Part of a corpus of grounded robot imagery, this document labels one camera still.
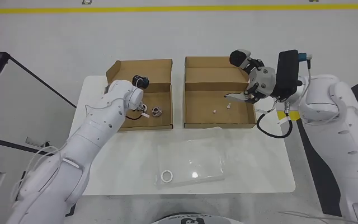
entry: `table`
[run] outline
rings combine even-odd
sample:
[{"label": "table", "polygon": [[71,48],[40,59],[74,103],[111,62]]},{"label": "table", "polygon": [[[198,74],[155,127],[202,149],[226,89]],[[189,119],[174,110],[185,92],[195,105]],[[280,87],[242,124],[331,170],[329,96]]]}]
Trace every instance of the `table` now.
[{"label": "table", "polygon": [[[84,121],[84,105],[94,105],[106,85],[106,76],[89,76],[85,79],[70,135]],[[182,97],[182,94],[174,92],[173,99],[175,97]],[[115,134],[93,161],[89,183],[83,195],[277,193],[295,190],[284,140],[270,138],[257,127],[225,130],[229,133],[227,152],[235,163],[235,170],[225,180],[158,189],[154,185],[156,159],[151,141],[160,141],[164,132],[175,134],[190,131],[183,129],[181,122],[176,119],[176,116],[181,116],[178,114],[178,111],[181,113],[180,100],[173,102],[175,130]],[[272,105],[273,100],[267,98],[260,100],[255,107],[268,110]],[[265,116],[261,126],[272,134],[281,135],[277,122],[274,110]]]}]

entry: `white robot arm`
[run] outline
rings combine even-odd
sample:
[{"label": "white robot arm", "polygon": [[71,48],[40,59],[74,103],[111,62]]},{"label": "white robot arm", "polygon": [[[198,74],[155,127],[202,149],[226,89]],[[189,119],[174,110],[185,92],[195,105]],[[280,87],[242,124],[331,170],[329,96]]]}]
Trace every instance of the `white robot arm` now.
[{"label": "white robot arm", "polygon": [[[342,215],[357,221],[358,102],[351,89],[335,76],[299,77],[298,63],[307,61],[310,69],[312,56],[298,54],[296,50],[280,53],[277,74],[273,68],[265,67],[261,60],[249,56],[250,52],[246,50],[237,50],[230,56],[231,64],[249,74],[250,83],[245,92],[225,97],[255,103],[271,96],[285,103],[287,116],[290,104],[299,105],[312,146],[337,180]],[[19,201],[7,224],[62,224],[65,210],[78,200],[88,184],[92,161],[122,126],[127,110],[140,106],[142,97],[143,90],[129,81],[113,82],[108,93],[89,109],[84,123],[60,151],[26,176],[18,195]],[[290,131],[283,136],[271,136],[284,138],[289,134]],[[161,223],[176,223],[177,218],[191,223],[200,223],[200,220],[240,223],[208,215],[169,217]]]},{"label": "white robot arm", "polygon": [[60,151],[28,174],[7,223],[62,224],[66,209],[88,184],[92,161],[122,126],[127,110],[137,109],[142,97],[143,90],[131,82],[113,82]]},{"label": "white robot arm", "polygon": [[[332,75],[311,77],[312,56],[309,54],[299,54],[296,50],[281,52],[277,74],[273,68],[264,67],[261,60],[252,59],[250,55],[249,51],[239,49],[230,56],[231,64],[249,74],[250,83],[245,92],[225,97],[254,104],[271,96],[285,103],[286,116],[291,105],[298,106],[313,148],[330,167],[340,188],[342,216],[357,222],[358,102],[352,90]],[[298,63],[303,61],[307,61],[309,78],[298,76]],[[259,122],[264,116],[262,114],[257,121],[260,130]],[[290,130],[283,136],[272,136],[262,131],[275,138],[284,138]]]}]

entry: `cardboard box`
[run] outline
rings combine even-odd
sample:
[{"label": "cardboard box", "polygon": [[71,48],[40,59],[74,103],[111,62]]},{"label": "cardboard box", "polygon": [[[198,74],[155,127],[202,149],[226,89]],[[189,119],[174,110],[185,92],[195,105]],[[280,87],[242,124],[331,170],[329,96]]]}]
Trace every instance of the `cardboard box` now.
[{"label": "cardboard box", "polygon": [[[171,72],[173,61],[162,60],[125,60],[119,61],[106,72],[108,83],[114,80],[128,80],[138,74],[149,78],[149,86],[144,90],[143,103],[147,113],[152,114],[152,108],[159,106],[163,113],[159,117],[142,117],[138,120],[126,119],[119,131],[125,130],[159,130],[173,128],[173,103]],[[137,118],[138,111],[129,110],[127,116]]]},{"label": "cardboard box", "polygon": [[248,74],[231,65],[229,57],[186,57],[184,127],[254,127],[256,114],[253,104],[224,98],[226,94],[244,91],[247,85]]}]

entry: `clear plastic bag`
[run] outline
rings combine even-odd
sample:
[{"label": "clear plastic bag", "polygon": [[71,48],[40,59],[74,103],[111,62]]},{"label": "clear plastic bag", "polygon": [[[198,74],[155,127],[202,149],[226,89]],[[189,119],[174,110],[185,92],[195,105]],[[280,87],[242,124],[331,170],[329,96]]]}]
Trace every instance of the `clear plastic bag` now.
[{"label": "clear plastic bag", "polygon": [[157,157],[159,188],[224,180],[227,174],[225,139],[218,127],[173,130],[157,144]]}]

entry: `white floor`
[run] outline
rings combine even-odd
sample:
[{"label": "white floor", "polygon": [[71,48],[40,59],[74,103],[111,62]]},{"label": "white floor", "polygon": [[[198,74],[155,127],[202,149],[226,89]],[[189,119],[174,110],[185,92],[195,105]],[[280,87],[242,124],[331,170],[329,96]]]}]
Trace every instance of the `white floor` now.
[{"label": "white floor", "polygon": [[[61,1],[33,2],[30,5],[28,1],[5,0],[0,2],[0,8],[75,7],[60,4]],[[148,5],[144,1],[139,4],[139,0],[133,4],[93,2],[95,6]],[[312,53],[312,74],[335,74],[354,86],[358,83],[357,22],[357,11],[350,10],[0,15],[0,51],[10,53],[75,104],[84,78],[105,74],[117,59],[173,58],[172,80],[182,83],[185,56],[227,56],[238,48],[251,50],[254,58],[274,68],[280,51]],[[300,67],[300,73],[307,75],[305,65]],[[182,85],[173,86],[173,92],[182,94]],[[181,108],[174,111],[175,124],[181,124]],[[252,224],[319,223],[277,213],[291,210],[322,215],[296,127],[285,143],[296,182],[293,193],[87,196],[79,200],[75,215],[66,218],[66,224],[151,223],[166,214],[185,211],[217,214]]]}]

